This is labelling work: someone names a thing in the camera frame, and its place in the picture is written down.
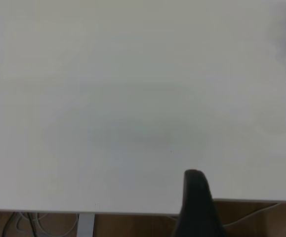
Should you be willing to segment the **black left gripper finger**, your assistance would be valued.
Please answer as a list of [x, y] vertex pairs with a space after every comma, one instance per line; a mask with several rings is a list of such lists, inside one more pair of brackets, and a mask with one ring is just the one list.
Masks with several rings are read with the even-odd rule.
[[183, 200], [173, 237], [224, 237], [208, 181], [199, 170], [184, 173]]

